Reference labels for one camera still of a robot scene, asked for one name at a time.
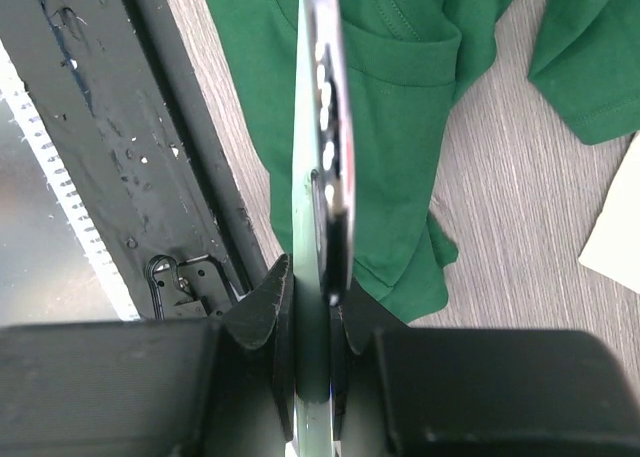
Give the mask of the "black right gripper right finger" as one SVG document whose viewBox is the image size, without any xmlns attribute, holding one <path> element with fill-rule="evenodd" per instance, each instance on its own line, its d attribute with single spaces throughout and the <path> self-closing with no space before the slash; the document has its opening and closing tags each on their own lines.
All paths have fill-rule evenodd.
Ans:
<svg viewBox="0 0 640 457">
<path fill-rule="evenodd" d="M 361 287 L 330 311 L 344 456 L 635 456 L 639 405 L 576 330 L 414 328 Z"/>
</svg>

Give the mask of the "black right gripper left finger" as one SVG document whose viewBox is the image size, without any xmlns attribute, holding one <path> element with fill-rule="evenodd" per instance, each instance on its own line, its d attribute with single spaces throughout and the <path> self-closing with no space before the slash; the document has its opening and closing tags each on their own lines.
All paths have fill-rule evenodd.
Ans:
<svg viewBox="0 0 640 457">
<path fill-rule="evenodd" d="M 1 332 L 5 456 L 281 456 L 293 437 L 293 272 L 226 314 Z"/>
</svg>

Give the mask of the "mint green hanger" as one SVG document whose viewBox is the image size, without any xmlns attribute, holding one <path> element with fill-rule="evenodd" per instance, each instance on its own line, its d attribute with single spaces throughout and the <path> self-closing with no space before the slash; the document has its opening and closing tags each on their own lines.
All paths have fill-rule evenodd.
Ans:
<svg viewBox="0 0 640 457">
<path fill-rule="evenodd" d="M 349 290 L 355 159 L 339 0 L 299 0 L 292 232 L 299 453 L 334 453 L 330 311 Z"/>
</svg>

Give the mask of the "green t-shirt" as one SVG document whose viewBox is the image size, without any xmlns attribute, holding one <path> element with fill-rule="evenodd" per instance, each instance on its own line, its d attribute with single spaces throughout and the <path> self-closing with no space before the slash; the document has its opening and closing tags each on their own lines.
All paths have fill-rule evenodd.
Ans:
<svg viewBox="0 0 640 457">
<path fill-rule="evenodd" d="M 444 308 L 458 255 L 429 206 L 447 119 L 513 0 L 339 0 L 356 161 L 354 276 L 403 322 Z M 298 0 L 206 0 L 291 252 Z M 639 128 L 639 0 L 547 0 L 530 82 L 596 145 Z"/>
</svg>

